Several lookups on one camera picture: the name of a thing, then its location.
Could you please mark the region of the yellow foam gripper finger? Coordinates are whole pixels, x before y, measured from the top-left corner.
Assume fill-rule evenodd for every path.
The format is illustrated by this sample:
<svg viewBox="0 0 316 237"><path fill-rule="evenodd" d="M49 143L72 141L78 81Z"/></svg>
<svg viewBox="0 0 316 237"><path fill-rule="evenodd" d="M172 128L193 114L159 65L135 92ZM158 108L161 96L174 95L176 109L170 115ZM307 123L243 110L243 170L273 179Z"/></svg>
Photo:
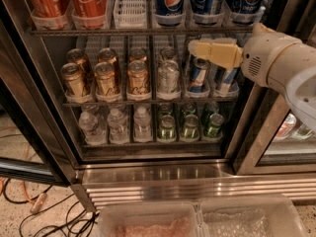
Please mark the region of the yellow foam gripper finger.
<svg viewBox="0 0 316 237"><path fill-rule="evenodd" d="M236 39L194 39L188 44L190 54L231 70L240 66L243 48Z"/></svg>

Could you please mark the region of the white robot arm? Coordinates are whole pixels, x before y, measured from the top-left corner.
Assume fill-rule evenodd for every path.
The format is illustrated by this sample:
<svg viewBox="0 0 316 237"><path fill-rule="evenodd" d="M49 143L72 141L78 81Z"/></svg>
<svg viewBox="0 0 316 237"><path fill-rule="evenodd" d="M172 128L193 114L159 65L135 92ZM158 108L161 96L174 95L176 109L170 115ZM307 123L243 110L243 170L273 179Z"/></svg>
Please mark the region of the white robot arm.
<svg viewBox="0 0 316 237"><path fill-rule="evenodd" d="M189 43L189 52L228 70L239 67L261 87L281 94L292 112L316 131L316 48L261 23L240 47L226 39Z"/></svg>

